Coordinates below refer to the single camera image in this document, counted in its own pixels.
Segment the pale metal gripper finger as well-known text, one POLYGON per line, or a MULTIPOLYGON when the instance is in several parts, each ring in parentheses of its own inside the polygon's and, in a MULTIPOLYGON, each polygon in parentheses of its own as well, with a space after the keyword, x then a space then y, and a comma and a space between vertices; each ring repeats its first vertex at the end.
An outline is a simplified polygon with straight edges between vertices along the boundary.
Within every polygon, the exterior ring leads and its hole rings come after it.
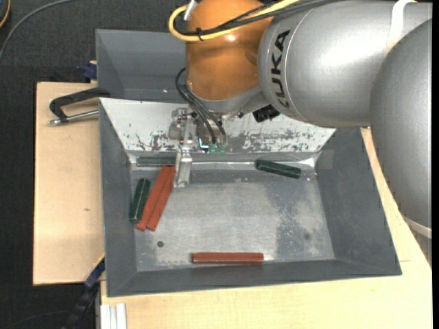
POLYGON ((191 165, 193 158, 189 149, 182 150, 180 159, 180 187, 184 188, 188 185, 191 174, 191 165))
POLYGON ((182 152, 176 152, 176 161, 175 161, 175 174, 174 174, 174 188, 178 188, 180 184, 180 166, 181 166, 182 152))

